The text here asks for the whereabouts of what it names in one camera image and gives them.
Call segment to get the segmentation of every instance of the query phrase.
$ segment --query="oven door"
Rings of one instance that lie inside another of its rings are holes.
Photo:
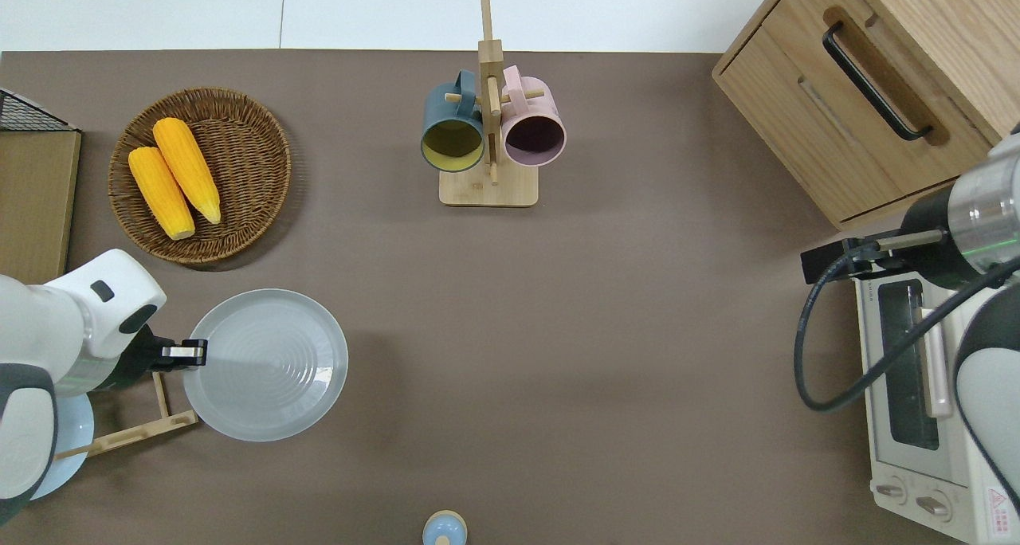
[[[913,274],[864,281],[859,288],[869,366],[926,310],[949,297],[948,291]],[[947,318],[911,346],[867,395],[875,460],[966,487],[963,426],[949,384],[959,332],[946,327],[954,319]]]

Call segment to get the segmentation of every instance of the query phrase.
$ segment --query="white plate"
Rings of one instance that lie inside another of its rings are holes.
[[[318,302],[289,290],[239,294],[209,311],[192,338],[206,364],[185,373],[192,407],[217,432],[280,440],[314,425],[347,379],[347,341]]]
[[[95,425],[89,396],[82,394],[72,398],[58,398],[56,453],[92,443]],[[85,462],[85,456],[86,453],[79,453],[54,461],[32,498],[39,499],[49,495],[67,483]]]

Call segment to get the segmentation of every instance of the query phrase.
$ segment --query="pink mug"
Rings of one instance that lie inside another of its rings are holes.
[[[553,162],[563,152],[567,134],[549,86],[533,77],[520,77],[517,65],[503,69],[503,77],[507,82],[503,94],[510,97],[502,106],[503,151],[525,166]],[[525,92],[536,90],[544,95],[525,98]]]

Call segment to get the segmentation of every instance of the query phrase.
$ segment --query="brown table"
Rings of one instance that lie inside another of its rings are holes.
[[[307,294],[350,374],[284,441],[200,425],[90,458],[0,541],[413,544],[453,508],[478,545],[948,542],[872,502],[862,403],[817,415],[797,397],[798,254],[835,233],[711,83],[717,56],[507,52],[552,87],[566,152],[532,208],[450,208],[418,105],[474,59],[3,54],[0,85],[85,131],[69,266],[124,248],[169,296],[153,330],[176,338],[235,294]],[[295,146],[282,219],[220,271],[145,254],[106,199],[120,131],[198,86],[251,95]],[[860,370],[848,290],[813,320],[820,393]],[[91,397],[98,434],[156,412],[149,384]]]

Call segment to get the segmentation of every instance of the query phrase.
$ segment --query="wooden cabinet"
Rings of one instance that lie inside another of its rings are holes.
[[[1020,122],[1017,2],[766,0],[713,77],[849,229],[951,184]]]

